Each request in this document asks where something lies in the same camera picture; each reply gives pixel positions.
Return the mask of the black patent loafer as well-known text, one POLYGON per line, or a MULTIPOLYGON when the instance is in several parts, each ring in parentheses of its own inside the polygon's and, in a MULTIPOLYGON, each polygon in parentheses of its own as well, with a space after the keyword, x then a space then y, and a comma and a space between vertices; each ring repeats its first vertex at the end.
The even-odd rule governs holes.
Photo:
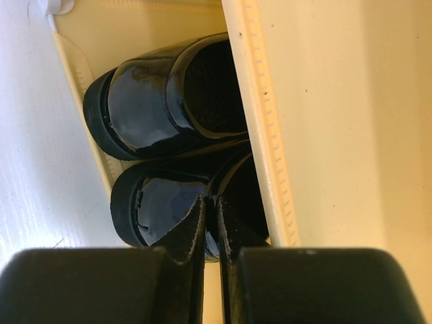
POLYGON ((99 148, 123 161, 167 159, 248 137, 226 32, 123 62, 92 82, 82 109, 99 148))
POLYGON ((151 246, 187 216, 198 195, 210 200, 210 210, 222 198, 255 234, 269 238, 247 144, 166 163, 140 163, 125 170, 111 191, 113 226, 126 244, 151 246))

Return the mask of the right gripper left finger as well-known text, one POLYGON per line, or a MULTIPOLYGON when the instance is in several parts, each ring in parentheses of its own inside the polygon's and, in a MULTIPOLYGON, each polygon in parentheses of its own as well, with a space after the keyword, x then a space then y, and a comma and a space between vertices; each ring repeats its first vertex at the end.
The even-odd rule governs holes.
POLYGON ((31 249, 1 272, 2 323, 201 323, 206 201, 146 248, 31 249))

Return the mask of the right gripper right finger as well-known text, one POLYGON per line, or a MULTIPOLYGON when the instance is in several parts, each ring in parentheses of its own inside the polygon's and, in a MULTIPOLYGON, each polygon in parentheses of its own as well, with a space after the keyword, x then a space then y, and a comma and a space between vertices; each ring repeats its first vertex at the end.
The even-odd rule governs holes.
POLYGON ((217 202, 225 323, 424 323, 395 258, 374 248, 278 248, 217 202))

